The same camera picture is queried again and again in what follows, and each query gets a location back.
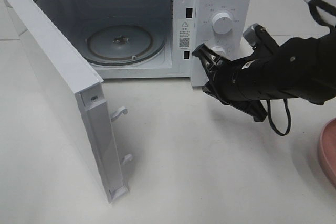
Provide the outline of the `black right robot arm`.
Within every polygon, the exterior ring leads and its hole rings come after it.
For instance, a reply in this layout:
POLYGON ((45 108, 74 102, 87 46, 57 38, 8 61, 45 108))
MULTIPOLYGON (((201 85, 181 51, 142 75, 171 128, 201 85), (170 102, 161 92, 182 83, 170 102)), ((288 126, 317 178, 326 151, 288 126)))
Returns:
POLYGON ((257 122, 267 116, 262 100, 302 98, 323 105, 335 98, 335 33, 295 37, 281 46, 267 36, 252 55, 236 60, 220 56, 205 44, 192 54, 208 76, 202 90, 257 122))

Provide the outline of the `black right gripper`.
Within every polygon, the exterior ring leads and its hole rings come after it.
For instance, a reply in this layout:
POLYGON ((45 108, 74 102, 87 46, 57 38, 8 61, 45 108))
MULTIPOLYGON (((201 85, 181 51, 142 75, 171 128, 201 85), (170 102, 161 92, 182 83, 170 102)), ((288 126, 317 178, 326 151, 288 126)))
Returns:
POLYGON ((202 87, 207 95, 216 98, 223 105, 230 105, 250 115, 255 122, 263 122, 267 112, 260 101, 244 98, 238 87, 238 65, 200 44, 192 52, 198 58, 209 81, 202 87))

